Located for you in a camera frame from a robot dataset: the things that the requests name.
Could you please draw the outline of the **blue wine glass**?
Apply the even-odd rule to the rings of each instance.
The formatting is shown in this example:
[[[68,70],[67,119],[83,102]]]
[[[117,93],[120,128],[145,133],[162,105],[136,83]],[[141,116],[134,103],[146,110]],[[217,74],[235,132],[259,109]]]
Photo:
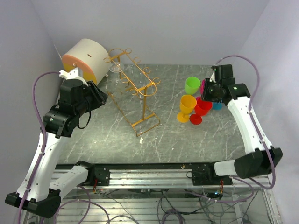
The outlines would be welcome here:
[[[213,102],[213,107],[212,109],[215,111],[219,111],[223,108],[223,103],[220,102]]]

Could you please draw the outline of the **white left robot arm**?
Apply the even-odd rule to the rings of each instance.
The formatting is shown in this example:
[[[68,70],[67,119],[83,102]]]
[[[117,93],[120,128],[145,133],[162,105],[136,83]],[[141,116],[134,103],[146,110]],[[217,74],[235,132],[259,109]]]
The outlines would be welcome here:
[[[93,81],[65,80],[60,86],[60,99],[43,117],[35,156],[23,183],[16,192],[7,194],[5,203],[44,218],[55,215],[61,200],[78,185],[95,181],[94,165],[77,162],[70,171],[52,181],[62,147],[79,126],[85,113],[104,105],[107,94]]]

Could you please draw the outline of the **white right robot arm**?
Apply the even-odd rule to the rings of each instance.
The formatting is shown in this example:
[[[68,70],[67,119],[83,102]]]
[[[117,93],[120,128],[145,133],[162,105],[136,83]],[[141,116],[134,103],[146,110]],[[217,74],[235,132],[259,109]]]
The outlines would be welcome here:
[[[219,161],[207,171],[207,181],[215,185],[222,176],[242,179],[270,174],[283,153],[266,137],[257,120],[251,94],[243,83],[235,83],[231,64],[212,66],[213,74],[205,79],[202,100],[223,103],[233,115],[244,144],[245,155],[235,160]]]

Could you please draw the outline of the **red wine glass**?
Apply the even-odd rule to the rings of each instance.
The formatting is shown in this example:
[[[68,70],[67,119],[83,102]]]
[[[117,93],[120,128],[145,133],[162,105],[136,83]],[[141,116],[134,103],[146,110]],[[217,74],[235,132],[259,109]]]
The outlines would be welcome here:
[[[197,97],[197,104],[194,108],[194,114],[189,117],[189,121],[193,125],[200,125],[202,122],[202,117],[207,115],[213,107],[213,103],[210,101],[204,101],[201,97]]]

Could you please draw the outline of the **clear wine glass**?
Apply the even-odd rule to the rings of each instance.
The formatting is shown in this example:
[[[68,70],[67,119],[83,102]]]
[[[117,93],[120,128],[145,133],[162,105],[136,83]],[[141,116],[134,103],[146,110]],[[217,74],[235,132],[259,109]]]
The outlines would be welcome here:
[[[125,66],[121,62],[112,62],[110,64],[109,71],[112,72],[112,73],[115,73],[115,74],[117,73],[118,74],[118,77],[115,80],[115,85],[118,85],[119,82],[121,81],[122,72],[123,72],[124,68],[125,68]]]

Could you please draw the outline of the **round white drawer cabinet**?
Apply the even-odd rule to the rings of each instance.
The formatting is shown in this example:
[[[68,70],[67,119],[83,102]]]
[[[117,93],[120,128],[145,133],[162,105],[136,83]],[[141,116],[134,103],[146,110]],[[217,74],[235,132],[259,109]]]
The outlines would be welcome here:
[[[74,68],[81,69],[86,81],[98,85],[109,71],[110,63],[106,58],[108,52],[103,46],[84,38],[62,56],[62,64],[67,72]]]

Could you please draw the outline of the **pink wine glass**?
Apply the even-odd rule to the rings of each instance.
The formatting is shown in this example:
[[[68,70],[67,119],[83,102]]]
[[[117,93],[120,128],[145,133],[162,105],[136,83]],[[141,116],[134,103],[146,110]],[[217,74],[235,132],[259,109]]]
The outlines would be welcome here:
[[[205,85],[205,80],[203,79],[199,88],[200,95],[202,95],[204,92],[204,85]]]

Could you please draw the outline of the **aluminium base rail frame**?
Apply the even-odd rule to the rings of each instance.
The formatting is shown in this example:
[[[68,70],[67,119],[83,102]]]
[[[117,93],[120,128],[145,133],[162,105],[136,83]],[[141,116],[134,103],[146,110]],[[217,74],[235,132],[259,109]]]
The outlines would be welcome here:
[[[73,165],[56,165],[52,181]],[[22,224],[279,224],[266,176],[215,176],[208,163],[96,164],[51,218],[22,210]]]

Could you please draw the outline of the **orange wine glass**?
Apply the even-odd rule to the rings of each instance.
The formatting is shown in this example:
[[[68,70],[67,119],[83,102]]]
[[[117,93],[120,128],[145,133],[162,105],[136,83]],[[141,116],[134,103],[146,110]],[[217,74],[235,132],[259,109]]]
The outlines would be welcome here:
[[[195,106],[197,105],[197,100],[192,95],[183,95],[180,100],[180,112],[177,114],[177,120],[181,123],[186,123],[189,121],[189,114],[193,112]]]

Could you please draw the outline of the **green wine glass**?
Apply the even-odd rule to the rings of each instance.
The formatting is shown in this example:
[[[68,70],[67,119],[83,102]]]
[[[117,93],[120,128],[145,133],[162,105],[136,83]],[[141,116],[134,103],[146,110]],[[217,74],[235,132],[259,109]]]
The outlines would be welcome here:
[[[201,81],[197,77],[188,77],[185,81],[185,92],[187,95],[194,95],[201,85]]]

